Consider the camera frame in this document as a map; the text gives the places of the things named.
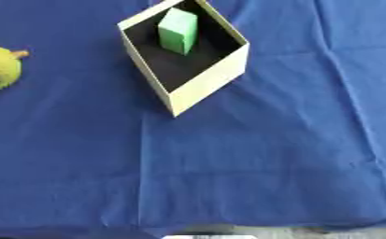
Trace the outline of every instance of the blue tablecloth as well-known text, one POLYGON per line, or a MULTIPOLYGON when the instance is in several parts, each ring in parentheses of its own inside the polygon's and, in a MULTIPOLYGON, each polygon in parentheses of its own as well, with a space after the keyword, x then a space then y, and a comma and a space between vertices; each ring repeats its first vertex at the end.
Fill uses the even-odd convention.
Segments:
POLYGON ((210 2, 248 70, 172 119, 116 27, 157 0, 0 0, 1 234, 386 225, 386 0, 210 2))

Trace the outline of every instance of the green cube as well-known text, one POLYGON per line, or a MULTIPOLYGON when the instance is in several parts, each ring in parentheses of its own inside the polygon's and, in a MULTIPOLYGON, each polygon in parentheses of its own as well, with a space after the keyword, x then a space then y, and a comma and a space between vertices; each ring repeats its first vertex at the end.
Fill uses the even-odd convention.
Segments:
POLYGON ((197 38, 197 16, 172 7, 159 23, 158 29, 164 49, 187 55, 197 38))

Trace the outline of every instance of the cardboard box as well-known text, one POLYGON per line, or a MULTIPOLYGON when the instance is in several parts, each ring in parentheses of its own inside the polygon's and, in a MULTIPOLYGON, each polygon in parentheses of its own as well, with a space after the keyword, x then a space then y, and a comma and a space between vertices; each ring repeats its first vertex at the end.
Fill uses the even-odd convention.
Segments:
POLYGON ((129 55, 174 117, 245 72, 250 43, 206 0, 164 0, 118 26, 129 55), (198 16, 187 56, 159 43, 158 24, 171 7, 198 16))

